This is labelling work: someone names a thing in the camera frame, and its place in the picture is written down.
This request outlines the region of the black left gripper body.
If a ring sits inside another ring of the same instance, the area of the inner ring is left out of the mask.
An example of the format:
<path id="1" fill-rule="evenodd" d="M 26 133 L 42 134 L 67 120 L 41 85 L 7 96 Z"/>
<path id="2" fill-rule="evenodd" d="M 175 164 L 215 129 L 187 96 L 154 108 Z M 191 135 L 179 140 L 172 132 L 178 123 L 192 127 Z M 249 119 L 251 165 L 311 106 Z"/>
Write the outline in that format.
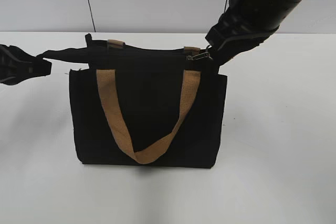
<path id="1" fill-rule="evenodd" d="M 33 74 L 33 63 L 20 60 L 9 47 L 1 45 L 1 83 L 13 86 L 29 79 Z"/>

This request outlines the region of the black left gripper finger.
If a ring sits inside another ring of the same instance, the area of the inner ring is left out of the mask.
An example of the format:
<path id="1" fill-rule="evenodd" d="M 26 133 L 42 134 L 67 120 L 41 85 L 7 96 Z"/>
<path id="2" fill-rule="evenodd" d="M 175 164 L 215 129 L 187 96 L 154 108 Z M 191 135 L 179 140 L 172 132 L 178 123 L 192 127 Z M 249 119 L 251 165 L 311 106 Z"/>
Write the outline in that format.
<path id="1" fill-rule="evenodd" d="M 30 62 L 27 74 L 29 78 L 43 77 L 51 74 L 51 62 L 34 56 L 29 56 L 28 61 Z"/>

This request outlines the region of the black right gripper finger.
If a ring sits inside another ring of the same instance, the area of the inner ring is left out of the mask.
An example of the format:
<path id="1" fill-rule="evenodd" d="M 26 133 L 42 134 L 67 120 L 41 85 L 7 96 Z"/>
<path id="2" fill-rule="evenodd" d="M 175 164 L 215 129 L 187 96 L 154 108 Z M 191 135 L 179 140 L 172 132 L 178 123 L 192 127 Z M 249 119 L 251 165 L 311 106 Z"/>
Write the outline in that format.
<path id="1" fill-rule="evenodd" d="M 232 37 L 232 27 L 228 23 L 217 23 L 205 37 L 210 45 L 208 52 L 219 66 L 228 62 L 235 55 L 236 42 L 232 40 Z"/>

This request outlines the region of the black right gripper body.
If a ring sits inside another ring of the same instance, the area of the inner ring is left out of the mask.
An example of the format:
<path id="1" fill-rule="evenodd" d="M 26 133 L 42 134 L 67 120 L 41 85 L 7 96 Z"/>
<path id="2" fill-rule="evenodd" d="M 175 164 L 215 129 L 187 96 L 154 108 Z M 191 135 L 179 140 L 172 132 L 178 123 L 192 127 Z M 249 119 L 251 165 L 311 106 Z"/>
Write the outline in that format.
<path id="1" fill-rule="evenodd" d="M 235 42 L 265 40 L 278 29 L 272 18 L 275 0 L 226 0 L 225 12 L 217 23 L 217 50 Z"/>

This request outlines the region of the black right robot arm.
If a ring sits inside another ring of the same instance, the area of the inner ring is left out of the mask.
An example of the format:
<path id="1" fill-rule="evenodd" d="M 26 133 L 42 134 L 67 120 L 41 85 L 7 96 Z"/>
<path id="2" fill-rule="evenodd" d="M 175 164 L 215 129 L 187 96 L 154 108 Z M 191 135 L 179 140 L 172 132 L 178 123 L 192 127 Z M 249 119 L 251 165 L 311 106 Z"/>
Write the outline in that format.
<path id="1" fill-rule="evenodd" d="M 228 8 L 206 35 L 219 65 L 254 49 L 273 35 L 302 0 L 227 0 Z"/>

